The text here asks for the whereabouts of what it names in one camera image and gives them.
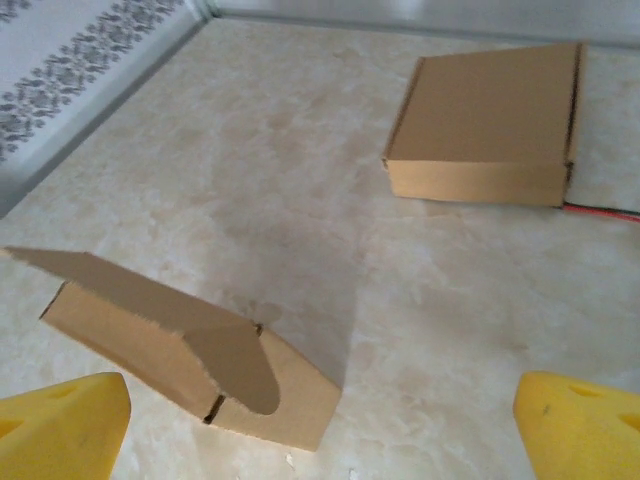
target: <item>hole in sponge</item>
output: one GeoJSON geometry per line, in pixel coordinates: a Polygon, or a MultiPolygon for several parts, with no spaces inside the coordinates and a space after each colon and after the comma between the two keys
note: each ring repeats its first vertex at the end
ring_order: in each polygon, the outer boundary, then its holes
{"type": "Polygon", "coordinates": [[[577,393],[582,397],[601,397],[602,396],[600,392],[596,392],[589,388],[580,387],[578,385],[569,385],[569,390],[577,393]]]}
{"type": "Polygon", "coordinates": [[[66,397],[67,395],[69,395],[70,393],[74,392],[75,389],[76,389],[76,387],[61,388],[60,390],[57,390],[57,391],[55,391],[53,393],[50,393],[47,396],[49,398],[54,398],[54,399],[63,398],[63,397],[66,397]]]}
{"type": "Polygon", "coordinates": [[[0,438],[9,435],[16,428],[22,425],[22,420],[0,420],[0,438]]]}
{"type": "Polygon", "coordinates": [[[627,413],[618,415],[618,418],[622,420],[624,423],[629,425],[631,428],[635,428],[638,432],[640,432],[640,415],[637,413],[627,413]]]}

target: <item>cardboard box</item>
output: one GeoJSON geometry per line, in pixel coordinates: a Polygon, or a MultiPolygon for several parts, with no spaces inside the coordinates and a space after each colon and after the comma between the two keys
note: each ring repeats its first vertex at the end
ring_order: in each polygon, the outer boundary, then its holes
{"type": "Polygon", "coordinates": [[[275,333],[90,253],[3,252],[67,280],[45,322],[203,422],[317,449],[340,388],[275,333]]]}
{"type": "Polygon", "coordinates": [[[384,152],[393,193],[562,205],[585,56],[561,44],[419,59],[384,152]]]}

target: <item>yellow sponge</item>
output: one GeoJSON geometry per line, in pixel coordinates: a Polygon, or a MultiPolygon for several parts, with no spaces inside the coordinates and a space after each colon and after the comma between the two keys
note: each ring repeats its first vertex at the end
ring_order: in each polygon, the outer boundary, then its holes
{"type": "Polygon", "coordinates": [[[513,410],[539,480],[640,479],[640,395],[528,372],[513,410]]]}
{"type": "Polygon", "coordinates": [[[131,404],[119,373],[99,373],[0,400],[3,480],[108,479],[131,404]]]}

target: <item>closed cardboard box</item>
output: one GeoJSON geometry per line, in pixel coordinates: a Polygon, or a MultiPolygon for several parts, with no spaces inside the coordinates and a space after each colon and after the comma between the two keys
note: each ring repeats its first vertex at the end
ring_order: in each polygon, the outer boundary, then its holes
{"type": "Polygon", "coordinates": [[[393,193],[562,205],[584,57],[561,44],[419,59],[383,158],[393,193]]]}

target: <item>beige tile floor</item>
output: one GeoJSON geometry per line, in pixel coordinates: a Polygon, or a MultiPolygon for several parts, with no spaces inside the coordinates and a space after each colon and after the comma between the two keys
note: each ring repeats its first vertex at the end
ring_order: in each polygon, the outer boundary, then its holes
{"type": "MultiPolygon", "coordinates": [[[[115,479],[531,479],[520,374],[640,391],[640,228],[390,194],[418,55],[451,39],[215,21],[0,226],[267,323],[344,385],[315,454],[206,427],[130,375],[115,479]]],[[[574,201],[640,207],[640,58],[592,52],[574,201]]],[[[119,370],[0,263],[0,396],[119,370]]]]}

